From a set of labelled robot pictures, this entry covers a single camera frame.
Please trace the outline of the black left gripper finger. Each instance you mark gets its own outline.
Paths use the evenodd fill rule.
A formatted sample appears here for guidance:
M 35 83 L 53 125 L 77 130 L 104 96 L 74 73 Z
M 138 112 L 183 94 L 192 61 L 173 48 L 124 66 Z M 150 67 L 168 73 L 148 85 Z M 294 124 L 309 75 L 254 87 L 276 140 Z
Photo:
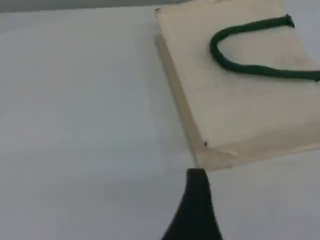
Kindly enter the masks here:
M 186 185 L 164 240 L 220 240 L 220 232 L 207 173 L 202 168 L 186 171 Z

